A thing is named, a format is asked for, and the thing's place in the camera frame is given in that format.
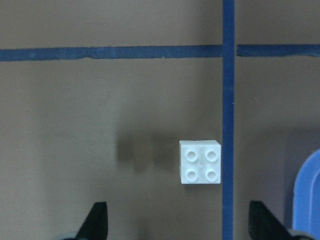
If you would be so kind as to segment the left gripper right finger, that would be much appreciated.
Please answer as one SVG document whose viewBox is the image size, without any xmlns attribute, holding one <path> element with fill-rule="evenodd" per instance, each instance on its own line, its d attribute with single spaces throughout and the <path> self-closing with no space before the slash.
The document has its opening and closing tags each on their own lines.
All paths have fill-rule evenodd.
<svg viewBox="0 0 320 240">
<path fill-rule="evenodd" d="M 252 240 L 290 240 L 292 238 L 265 204 L 255 200 L 249 203 L 248 233 Z"/>
</svg>

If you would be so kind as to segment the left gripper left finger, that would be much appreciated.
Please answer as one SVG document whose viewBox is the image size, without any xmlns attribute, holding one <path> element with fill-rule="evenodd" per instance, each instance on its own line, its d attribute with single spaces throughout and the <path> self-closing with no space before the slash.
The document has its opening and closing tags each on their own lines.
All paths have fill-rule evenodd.
<svg viewBox="0 0 320 240">
<path fill-rule="evenodd" d="M 76 240 L 106 240 L 108 238 L 107 203 L 95 202 L 82 226 L 77 232 Z"/>
</svg>

